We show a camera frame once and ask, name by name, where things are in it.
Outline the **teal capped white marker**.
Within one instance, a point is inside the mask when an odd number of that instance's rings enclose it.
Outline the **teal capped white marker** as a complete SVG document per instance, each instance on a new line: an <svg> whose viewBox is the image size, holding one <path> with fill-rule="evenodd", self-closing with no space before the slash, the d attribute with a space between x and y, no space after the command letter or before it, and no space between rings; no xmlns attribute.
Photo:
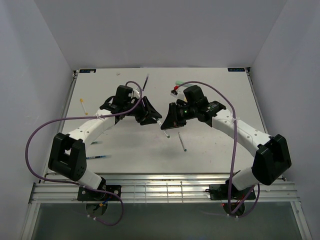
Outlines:
<svg viewBox="0 0 320 240"><path fill-rule="evenodd" d="M157 119L156 122L160 127L162 127L162 122L159 119ZM164 133L164 135L169 139L170 135L168 134L168 132L165 129L162 129L162 128L161 128L161 130Z"/></svg>

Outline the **green capped white marker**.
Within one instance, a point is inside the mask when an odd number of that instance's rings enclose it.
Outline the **green capped white marker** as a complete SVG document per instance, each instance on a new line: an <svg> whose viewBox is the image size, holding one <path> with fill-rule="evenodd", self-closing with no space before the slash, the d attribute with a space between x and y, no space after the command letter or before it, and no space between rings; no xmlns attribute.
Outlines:
<svg viewBox="0 0 320 240"><path fill-rule="evenodd" d="M180 143L181 143L181 146L182 146L183 151L186 152L186 151L187 151L187 148L186 148L186 146L185 146L184 140L183 140L180 132L178 132L178 138L179 138L179 141L180 141Z"/></svg>

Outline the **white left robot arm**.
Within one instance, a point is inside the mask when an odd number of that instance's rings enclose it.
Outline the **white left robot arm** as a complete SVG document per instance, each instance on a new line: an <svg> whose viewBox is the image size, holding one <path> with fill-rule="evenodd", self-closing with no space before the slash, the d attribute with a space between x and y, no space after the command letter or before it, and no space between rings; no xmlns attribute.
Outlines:
<svg viewBox="0 0 320 240"><path fill-rule="evenodd" d="M146 96L120 85L98 109L92 119L67 134L58 133L52 143L48 168L82 186L100 200L106 195L105 180L87 168L87 149L100 135L124 117L134 117L141 126L155 124L162 115Z"/></svg>

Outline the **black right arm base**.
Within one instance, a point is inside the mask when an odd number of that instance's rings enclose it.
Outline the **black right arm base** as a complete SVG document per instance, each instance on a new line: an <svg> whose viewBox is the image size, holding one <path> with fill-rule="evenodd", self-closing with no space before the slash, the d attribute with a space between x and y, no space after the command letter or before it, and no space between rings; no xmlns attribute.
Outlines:
<svg viewBox="0 0 320 240"><path fill-rule="evenodd" d="M209 193L211 200L227 200L228 199L228 185L227 184L210 184L205 190ZM247 200L255 200L256 194L254 190L249 187L244 190L237 190L234 186L231 187L231 199L232 200L242 200L246 194L249 193Z"/></svg>

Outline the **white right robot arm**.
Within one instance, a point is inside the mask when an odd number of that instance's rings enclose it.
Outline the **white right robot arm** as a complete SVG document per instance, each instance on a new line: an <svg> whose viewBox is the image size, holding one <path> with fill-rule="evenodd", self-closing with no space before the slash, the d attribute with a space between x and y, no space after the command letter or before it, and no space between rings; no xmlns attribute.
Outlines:
<svg viewBox="0 0 320 240"><path fill-rule="evenodd" d="M252 156L251 166L231 173L223 190L229 198L237 199L244 190L263 184L270 186L292 165L287 140L280 134L271 136L236 119L234 111L218 101L209 101L197 85L187 87L183 92L175 86L171 95L168 113L161 125L162 130L184 127L188 120L197 119L209 127L219 130L240 144Z"/></svg>

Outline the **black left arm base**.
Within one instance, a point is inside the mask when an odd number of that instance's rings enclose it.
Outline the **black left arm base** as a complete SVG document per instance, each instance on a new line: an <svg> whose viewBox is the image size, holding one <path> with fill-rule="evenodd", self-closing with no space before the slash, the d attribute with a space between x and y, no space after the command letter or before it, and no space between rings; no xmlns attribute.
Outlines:
<svg viewBox="0 0 320 240"><path fill-rule="evenodd" d="M121 197L122 193L122 186L121 185L106 185L105 189L103 191L107 191L113 194L116 194L118 197ZM118 198L115 197L112 194L104 193L104 192L97 192L93 190L89 190L85 187L80 186L78 189L77 194L77 200L78 201L84 201L84 202L92 202L92 201L117 201Z"/></svg>

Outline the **dark purple pen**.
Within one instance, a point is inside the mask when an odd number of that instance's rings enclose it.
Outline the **dark purple pen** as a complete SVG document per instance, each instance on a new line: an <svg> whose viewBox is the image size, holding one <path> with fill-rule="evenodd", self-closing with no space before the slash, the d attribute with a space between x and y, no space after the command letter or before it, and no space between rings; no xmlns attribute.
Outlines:
<svg viewBox="0 0 320 240"><path fill-rule="evenodd" d="M147 82L148 82L148 80L149 80L149 76L150 76L150 74L147 73L146 78L145 78L145 81L144 81L144 84L143 84L143 87L142 87L142 91L144 91L145 88L146 88Z"/></svg>

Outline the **teal gel pen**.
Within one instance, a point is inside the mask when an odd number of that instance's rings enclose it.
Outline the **teal gel pen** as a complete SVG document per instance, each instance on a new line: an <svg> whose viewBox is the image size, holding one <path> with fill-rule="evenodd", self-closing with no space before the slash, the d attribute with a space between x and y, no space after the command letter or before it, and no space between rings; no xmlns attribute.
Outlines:
<svg viewBox="0 0 320 240"><path fill-rule="evenodd" d="M103 142L102 141L93 141L92 143L91 143L91 145L97 145L97 144L102 144Z"/></svg>

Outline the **blue gel pen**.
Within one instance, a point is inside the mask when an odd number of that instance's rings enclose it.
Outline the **blue gel pen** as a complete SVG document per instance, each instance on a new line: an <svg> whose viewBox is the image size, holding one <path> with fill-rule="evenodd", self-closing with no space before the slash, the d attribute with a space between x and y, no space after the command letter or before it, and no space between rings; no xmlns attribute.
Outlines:
<svg viewBox="0 0 320 240"><path fill-rule="evenodd" d="M94 159L108 159L111 158L112 155L95 155L95 156L87 156L87 160L94 160Z"/></svg>

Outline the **mint green highlighter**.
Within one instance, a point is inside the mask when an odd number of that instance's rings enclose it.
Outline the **mint green highlighter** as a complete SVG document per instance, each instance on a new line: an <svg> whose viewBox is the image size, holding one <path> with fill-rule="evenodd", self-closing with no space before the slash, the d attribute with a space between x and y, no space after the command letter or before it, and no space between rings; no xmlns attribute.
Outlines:
<svg viewBox="0 0 320 240"><path fill-rule="evenodd" d="M185 83L185 82L180 81L180 80L177 80L177 81L175 82L175 85L176 85L176 86L182 85L182 87L184 87L184 88L188 88L188 87L193 86L192 83Z"/></svg>

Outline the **yellow capped white marker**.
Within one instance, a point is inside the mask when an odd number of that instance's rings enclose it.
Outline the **yellow capped white marker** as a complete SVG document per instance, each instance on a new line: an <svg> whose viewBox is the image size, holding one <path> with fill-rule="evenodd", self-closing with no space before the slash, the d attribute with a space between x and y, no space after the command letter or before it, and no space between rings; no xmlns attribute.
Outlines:
<svg viewBox="0 0 320 240"><path fill-rule="evenodd" d="M84 100L82 98L79 99L81 107L83 109L84 114L87 116L88 115L88 111L86 110L85 104L84 104Z"/></svg>

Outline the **blue corner label right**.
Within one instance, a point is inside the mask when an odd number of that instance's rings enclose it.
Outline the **blue corner label right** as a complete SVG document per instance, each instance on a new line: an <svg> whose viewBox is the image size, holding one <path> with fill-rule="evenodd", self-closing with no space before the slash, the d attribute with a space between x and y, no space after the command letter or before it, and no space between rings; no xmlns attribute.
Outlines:
<svg viewBox="0 0 320 240"><path fill-rule="evenodd" d="M229 72L245 72L245 68L243 67L228 67L227 70Z"/></svg>

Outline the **blue corner label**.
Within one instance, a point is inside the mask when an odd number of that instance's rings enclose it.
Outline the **blue corner label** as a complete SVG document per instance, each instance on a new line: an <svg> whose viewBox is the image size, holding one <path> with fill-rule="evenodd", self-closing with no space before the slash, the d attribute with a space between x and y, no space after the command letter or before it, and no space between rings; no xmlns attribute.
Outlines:
<svg viewBox="0 0 320 240"><path fill-rule="evenodd" d="M80 69L79 73L80 74L91 74L91 73L95 73L96 69Z"/></svg>
<svg viewBox="0 0 320 240"><path fill-rule="evenodd" d="M229 72L245 72L245 68L243 67L228 67L227 70Z"/></svg>

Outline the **blue corner label left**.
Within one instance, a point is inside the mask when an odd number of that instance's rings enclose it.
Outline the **blue corner label left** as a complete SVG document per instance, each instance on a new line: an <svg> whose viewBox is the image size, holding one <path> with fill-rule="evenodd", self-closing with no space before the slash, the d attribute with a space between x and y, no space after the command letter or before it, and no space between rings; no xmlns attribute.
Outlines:
<svg viewBox="0 0 320 240"><path fill-rule="evenodd" d="M80 69L79 73L80 74L91 74L91 73L95 73L96 69Z"/></svg>

